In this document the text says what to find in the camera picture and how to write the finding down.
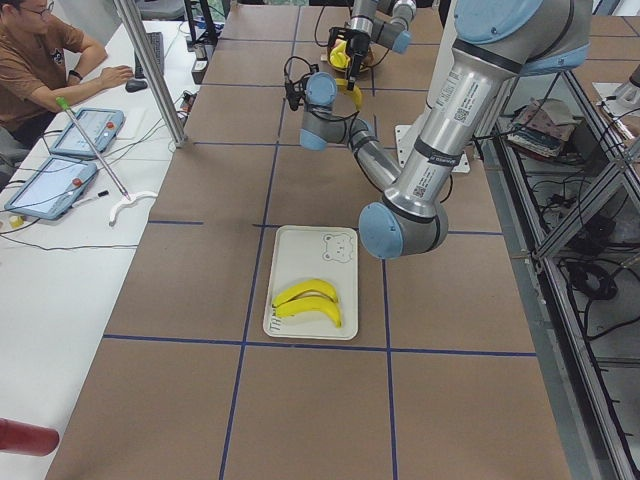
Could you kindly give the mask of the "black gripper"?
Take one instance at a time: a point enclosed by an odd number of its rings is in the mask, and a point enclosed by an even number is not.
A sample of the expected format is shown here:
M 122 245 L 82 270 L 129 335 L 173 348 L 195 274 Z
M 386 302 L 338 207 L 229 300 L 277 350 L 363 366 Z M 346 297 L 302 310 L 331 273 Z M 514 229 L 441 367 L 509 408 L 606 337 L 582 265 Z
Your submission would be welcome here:
M 370 34 L 357 29 L 347 29 L 345 33 L 347 41 L 346 53 L 350 57 L 346 68 L 347 89 L 353 90 L 360 74 L 362 59 L 369 53 Z

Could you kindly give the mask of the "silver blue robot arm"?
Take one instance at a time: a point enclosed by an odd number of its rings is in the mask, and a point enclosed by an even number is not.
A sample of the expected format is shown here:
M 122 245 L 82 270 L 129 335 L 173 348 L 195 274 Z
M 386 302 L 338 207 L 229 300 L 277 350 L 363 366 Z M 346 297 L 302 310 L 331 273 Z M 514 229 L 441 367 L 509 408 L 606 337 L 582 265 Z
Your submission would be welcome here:
M 347 27 L 347 89 L 353 91 L 371 43 L 403 54 L 411 43 L 409 31 L 416 16 L 414 1 L 355 0 Z
M 394 259 L 437 248 L 448 233 L 438 195 L 459 164 L 502 84 L 516 76 L 573 69 L 586 59 L 592 5 L 588 1 L 459 1 L 453 8 L 453 65 L 433 108 L 419 122 L 408 158 L 399 164 L 360 118 L 333 113 L 336 79 L 315 72 L 302 89 L 300 143 L 323 150 L 345 144 L 380 201 L 359 217 L 362 244 Z

